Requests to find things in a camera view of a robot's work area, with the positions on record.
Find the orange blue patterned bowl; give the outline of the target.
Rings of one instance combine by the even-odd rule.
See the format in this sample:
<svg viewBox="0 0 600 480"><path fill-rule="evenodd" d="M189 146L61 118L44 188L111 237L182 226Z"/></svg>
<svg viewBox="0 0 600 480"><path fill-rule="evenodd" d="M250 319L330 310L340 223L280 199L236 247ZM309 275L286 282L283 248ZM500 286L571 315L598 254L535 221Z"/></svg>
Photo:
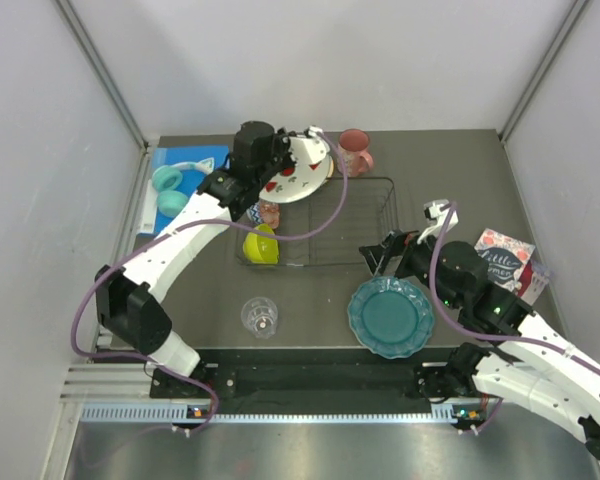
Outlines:
<svg viewBox="0 0 600 480"><path fill-rule="evenodd" d="M280 224L280 207L277 203L259 200L247 210L247 216L254 225L266 224L276 230Z"/></svg>

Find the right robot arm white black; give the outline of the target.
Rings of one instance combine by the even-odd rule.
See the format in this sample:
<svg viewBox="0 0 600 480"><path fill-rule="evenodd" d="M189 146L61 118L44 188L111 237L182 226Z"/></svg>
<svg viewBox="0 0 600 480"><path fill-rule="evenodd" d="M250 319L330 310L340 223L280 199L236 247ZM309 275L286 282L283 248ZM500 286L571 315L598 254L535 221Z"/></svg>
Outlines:
<svg viewBox="0 0 600 480"><path fill-rule="evenodd" d="M432 302L458 313L456 325L486 347L463 343L443 369L421 370L425 392L436 396L499 397L560 426L600 462L600 365L566 341L531 306L488 278L488 263L474 247L412 232L392 231L378 245L359 249L373 274L400 262L398 278L414 277Z"/></svg>

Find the teal scalloped plate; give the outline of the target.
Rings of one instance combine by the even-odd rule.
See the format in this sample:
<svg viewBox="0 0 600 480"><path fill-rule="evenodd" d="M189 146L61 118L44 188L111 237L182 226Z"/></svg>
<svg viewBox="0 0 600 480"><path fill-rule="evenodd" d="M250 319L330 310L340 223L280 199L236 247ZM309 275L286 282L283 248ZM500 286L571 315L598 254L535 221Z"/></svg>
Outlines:
<svg viewBox="0 0 600 480"><path fill-rule="evenodd" d="M358 342L389 360L422 350L435 324L427 296L411 282L392 276L362 283L351 297L347 315Z"/></svg>

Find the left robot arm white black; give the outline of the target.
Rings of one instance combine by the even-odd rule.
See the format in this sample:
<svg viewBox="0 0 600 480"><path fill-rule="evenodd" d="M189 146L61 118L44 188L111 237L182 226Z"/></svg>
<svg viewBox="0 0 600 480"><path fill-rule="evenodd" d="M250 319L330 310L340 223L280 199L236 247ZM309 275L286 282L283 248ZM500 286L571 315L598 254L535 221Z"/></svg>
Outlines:
<svg viewBox="0 0 600 480"><path fill-rule="evenodd" d="M206 387L199 354L174 331L161 302L204 247L241 218L273 177L296 165L300 135L249 121L235 134L228 163L209 172L162 233L96 277L99 323L132 349L170 370L185 396Z"/></svg>

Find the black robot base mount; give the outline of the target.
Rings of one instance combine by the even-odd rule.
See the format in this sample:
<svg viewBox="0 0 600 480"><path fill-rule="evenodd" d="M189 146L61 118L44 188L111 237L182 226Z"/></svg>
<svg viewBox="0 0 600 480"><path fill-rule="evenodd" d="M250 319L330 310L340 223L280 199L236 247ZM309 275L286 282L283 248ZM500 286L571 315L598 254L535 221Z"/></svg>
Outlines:
<svg viewBox="0 0 600 480"><path fill-rule="evenodd" d="M357 348L210 348L194 372L199 386L157 370L150 397L219 398L219 411L277 414L422 413L435 401L482 395L470 376L484 349L426 347L402 359Z"/></svg>

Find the lime green bowl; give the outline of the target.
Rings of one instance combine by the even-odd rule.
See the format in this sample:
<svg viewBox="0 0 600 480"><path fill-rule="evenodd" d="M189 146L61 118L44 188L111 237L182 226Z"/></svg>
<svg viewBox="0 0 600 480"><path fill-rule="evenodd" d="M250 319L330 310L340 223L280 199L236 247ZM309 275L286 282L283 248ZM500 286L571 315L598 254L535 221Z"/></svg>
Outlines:
<svg viewBox="0 0 600 480"><path fill-rule="evenodd" d="M273 234L274 230L267 224L260 224L249 232L243 242L242 251L247 261L252 264L277 265L279 262L279 246L274 238L262 236L262 233Z"/></svg>

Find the peach bird plate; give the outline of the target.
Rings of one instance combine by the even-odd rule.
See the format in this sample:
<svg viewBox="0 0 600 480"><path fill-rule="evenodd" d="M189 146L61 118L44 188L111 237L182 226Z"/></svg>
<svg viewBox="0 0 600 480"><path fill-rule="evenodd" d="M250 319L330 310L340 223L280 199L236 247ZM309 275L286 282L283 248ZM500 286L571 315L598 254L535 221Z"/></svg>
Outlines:
<svg viewBox="0 0 600 480"><path fill-rule="evenodd" d="M330 155L327 155L325 158L325 162L328 165L329 169L327 171L327 175L325 177L325 180L328 180L332 177L334 170L335 170L335 165L334 165L334 161L333 158Z"/></svg>

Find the watermelon pattern plate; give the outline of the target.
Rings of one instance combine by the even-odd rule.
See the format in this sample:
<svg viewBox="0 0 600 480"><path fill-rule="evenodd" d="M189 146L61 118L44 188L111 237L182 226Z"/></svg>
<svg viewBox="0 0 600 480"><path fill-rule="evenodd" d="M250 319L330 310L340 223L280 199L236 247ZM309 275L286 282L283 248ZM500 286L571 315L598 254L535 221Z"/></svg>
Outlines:
<svg viewBox="0 0 600 480"><path fill-rule="evenodd" d="M261 200L278 204L296 202L316 192L326 181L329 167L325 159L312 166L293 162L292 167L276 174L261 190Z"/></svg>

